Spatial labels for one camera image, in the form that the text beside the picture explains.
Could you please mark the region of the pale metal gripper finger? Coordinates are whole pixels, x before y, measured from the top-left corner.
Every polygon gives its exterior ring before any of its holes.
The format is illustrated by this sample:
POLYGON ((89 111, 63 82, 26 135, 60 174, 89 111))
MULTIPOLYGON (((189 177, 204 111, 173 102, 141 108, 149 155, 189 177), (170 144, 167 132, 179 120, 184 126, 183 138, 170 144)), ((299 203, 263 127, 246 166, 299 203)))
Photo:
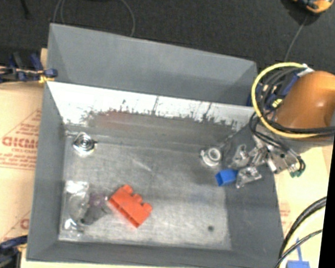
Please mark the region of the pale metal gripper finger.
POLYGON ((262 175, 256 167, 247 166, 238 171, 235 186, 239 189, 248 183, 260 180, 261 178, 262 175))
POLYGON ((249 164, 252 156, 251 151, 247 150, 246 144, 241 144, 237 147, 229 166, 243 168, 249 164))

